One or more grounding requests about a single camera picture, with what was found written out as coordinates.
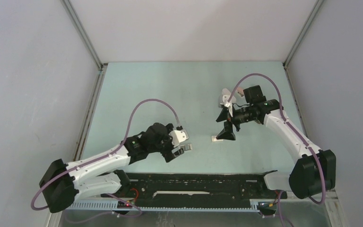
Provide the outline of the staple box tray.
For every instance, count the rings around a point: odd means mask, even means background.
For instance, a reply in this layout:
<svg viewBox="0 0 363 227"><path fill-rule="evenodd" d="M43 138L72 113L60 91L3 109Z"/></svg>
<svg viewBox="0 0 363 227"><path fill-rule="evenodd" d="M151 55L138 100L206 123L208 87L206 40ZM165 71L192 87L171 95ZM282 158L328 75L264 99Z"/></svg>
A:
<svg viewBox="0 0 363 227"><path fill-rule="evenodd" d="M211 136L212 142L221 142L223 139L218 139L216 136Z"/></svg>

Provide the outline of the long white stapler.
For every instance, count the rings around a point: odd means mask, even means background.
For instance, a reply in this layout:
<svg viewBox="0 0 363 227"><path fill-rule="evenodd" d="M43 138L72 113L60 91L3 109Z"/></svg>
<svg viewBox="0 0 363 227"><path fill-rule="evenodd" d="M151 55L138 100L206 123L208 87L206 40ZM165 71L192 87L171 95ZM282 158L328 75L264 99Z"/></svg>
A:
<svg viewBox="0 0 363 227"><path fill-rule="evenodd" d="M231 92L227 88L223 88L221 94L222 94L222 99L223 100L224 99L228 100L230 95L231 95Z"/></svg>

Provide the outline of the white staple box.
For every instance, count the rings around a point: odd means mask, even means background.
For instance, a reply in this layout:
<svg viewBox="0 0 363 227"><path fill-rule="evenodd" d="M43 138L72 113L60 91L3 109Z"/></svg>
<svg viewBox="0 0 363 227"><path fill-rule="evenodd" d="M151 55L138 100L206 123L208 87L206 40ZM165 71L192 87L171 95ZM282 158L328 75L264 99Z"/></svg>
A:
<svg viewBox="0 0 363 227"><path fill-rule="evenodd" d="M184 144L184 145L181 145L181 149L183 151L191 151L191 150L193 150L193 147L192 147L192 144Z"/></svg>

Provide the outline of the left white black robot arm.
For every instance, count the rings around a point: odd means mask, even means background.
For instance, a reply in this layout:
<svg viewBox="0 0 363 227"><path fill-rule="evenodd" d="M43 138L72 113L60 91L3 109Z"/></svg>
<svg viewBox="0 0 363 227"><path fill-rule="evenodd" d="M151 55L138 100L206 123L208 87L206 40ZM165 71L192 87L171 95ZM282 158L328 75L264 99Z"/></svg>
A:
<svg viewBox="0 0 363 227"><path fill-rule="evenodd" d="M182 143L188 139L181 126L154 123L98 155L68 163L57 159L39 182L47 208L57 213L77 200L106 193L125 197L130 192L130 180L121 167L144 160L151 153L161 154L169 163L184 153Z"/></svg>

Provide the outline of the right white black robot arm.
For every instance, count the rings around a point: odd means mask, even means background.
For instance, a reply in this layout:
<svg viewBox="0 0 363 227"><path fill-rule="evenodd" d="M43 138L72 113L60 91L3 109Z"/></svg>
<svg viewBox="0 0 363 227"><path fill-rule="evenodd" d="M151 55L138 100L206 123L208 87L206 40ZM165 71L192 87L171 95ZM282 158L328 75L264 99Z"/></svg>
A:
<svg viewBox="0 0 363 227"><path fill-rule="evenodd" d="M243 95L246 104L239 106L231 91L222 90L219 98L221 113L216 121L223 122L224 128L216 140L235 141L234 132L240 131L241 124L256 122L278 136L294 162L291 173L276 171L265 174L264 180L256 184L257 194L267 198L275 190L284 190L305 199L334 189L337 158L333 151L322 150L308 139L289 119L280 102L268 100L259 85L244 89Z"/></svg>

